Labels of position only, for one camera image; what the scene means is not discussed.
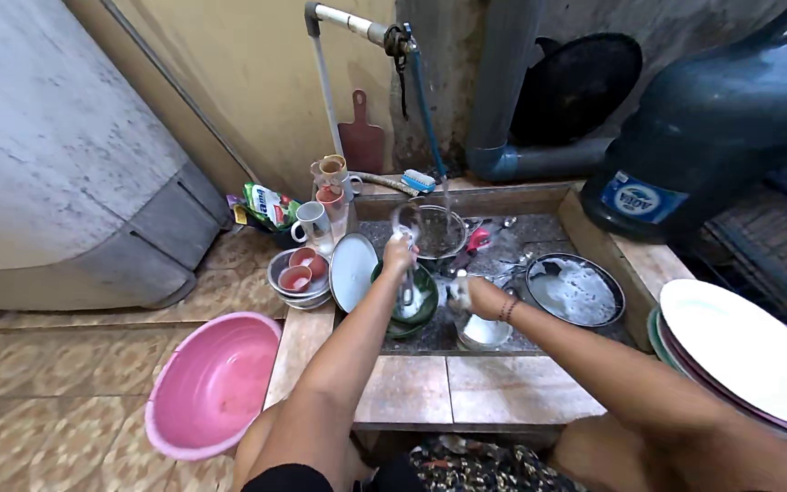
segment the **leg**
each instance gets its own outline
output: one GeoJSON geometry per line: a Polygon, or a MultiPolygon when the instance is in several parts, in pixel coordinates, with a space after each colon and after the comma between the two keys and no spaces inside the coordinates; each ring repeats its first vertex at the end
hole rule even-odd
{"type": "Polygon", "coordinates": [[[643,439],[608,413],[567,425],[549,465],[591,490],[674,490],[675,475],[643,439]]]}
{"type": "MultiPolygon", "coordinates": [[[[269,431],[272,430],[272,424],[275,423],[278,417],[278,410],[281,408],[282,403],[283,401],[278,402],[258,415],[254,423],[247,428],[245,436],[241,438],[241,442],[239,442],[235,452],[235,463],[233,465],[234,492],[239,492],[247,483],[247,476],[255,461],[257,461],[257,456],[260,455],[263,445],[266,443],[266,438],[268,438],[269,431]]],[[[333,484],[332,486],[335,490],[350,491],[353,481],[362,481],[372,476],[374,472],[360,460],[357,449],[350,441],[345,448],[345,466],[350,471],[346,476],[351,476],[353,479],[349,480],[347,484],[339,484],[338,486],[333,484]]]]}

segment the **cutting board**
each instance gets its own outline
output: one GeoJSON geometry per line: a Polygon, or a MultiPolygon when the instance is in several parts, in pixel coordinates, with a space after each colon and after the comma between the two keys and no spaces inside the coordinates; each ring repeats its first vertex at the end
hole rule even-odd
{"type": "Polygon", "coordinates": [[[355,89],[354,123],[339,123],[339,138],[349,171],[381,174],[384,165],[385,131],[366,121],[366,93],[355,89]]]}

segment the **bracelet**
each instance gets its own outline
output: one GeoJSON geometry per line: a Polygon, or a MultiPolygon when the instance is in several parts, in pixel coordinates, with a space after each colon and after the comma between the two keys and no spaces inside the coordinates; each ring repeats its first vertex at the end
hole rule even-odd
{"type": "Polygon", "coordinates": [[[503,307],[500,308],[500,320],[508,323],[509,319],[511,319],[511,312],[514,311],[519,302],[521,302],[519,299],[513,299],[508,308],[506,308],[506,304],[504,304],[503,307]]]}

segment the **blue scrub brush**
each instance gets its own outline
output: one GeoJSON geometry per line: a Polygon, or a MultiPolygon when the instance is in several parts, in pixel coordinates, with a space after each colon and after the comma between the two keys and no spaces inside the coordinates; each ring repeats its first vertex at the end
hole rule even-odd
{"type": "Polygon", "coordinates": [[[404,184],[411,186],[419,192],[430,193],[436,188],[436,180],[424,173],[418,173],[414,169],[407,169],[399,179],[404,184]]]}

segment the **sink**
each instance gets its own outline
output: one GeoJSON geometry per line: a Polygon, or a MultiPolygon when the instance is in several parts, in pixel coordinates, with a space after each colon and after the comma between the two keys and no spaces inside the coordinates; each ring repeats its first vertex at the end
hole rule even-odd
{"type": "MultiPolygon", "coordinates": [[[[501,222],[502,216],[471,216],[465,219],[491,219],[501,222]]],[[[391,225],[388,220],[362,220],[358,225],[360,234],[366,236],[373,244],[378,257],[384,253],[385,243],[391,234],[391,225]]],[[[475,254],[466,270],[483,275],[496,275],[504,273],[507,268],[499,259],[514,261],[527,252],[533,252],[534,257],[547,253],[576,254],[573,243],[558,220],[556,214],[530,214],[518,215],[515,224],[497,235],[490,246],[483,248],[475,254]]],[[[443,290],[440,291],[440,302],[444,302],[443,290]]],[[[532,298],[524,299],[525,302],[535,305],[532,298]]],[[[597,333],[635,347],[623,322],[617,321],[606,327],[596,329],[597,333]]],[[[409,338],[390,340],[386,339],[381,348],[386,355],[539,355],[544,352],[527,338],[515,331],[511,338],[502,346],[493,351],[477,352],[463,347],[457,339],[457,332],[448,306],[440,306],[430,323],[422,332],[409,338]]]]}

